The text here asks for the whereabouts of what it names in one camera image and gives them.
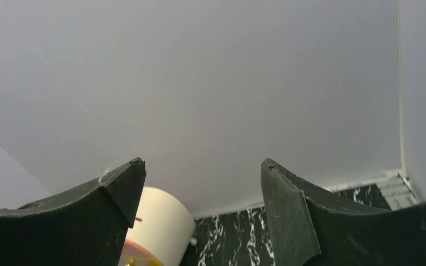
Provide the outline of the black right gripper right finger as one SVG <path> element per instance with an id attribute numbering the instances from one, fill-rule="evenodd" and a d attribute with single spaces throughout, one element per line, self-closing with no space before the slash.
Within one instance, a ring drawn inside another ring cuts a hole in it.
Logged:
<path id="1" fill-rule="evenodd" d="M 426 202 L 366 206 L 269 158 L 261 189 L 276 265 L 426 265 Z"/>

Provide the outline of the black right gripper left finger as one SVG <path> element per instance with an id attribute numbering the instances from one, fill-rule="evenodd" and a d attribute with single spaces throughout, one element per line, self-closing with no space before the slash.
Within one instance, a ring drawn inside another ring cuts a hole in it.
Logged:
<path id="1" fill-rule="evenodd" d="M 79 186 L 0 209 L 0 265 L 117 265 L 146 178 L 135 158 Z"/>

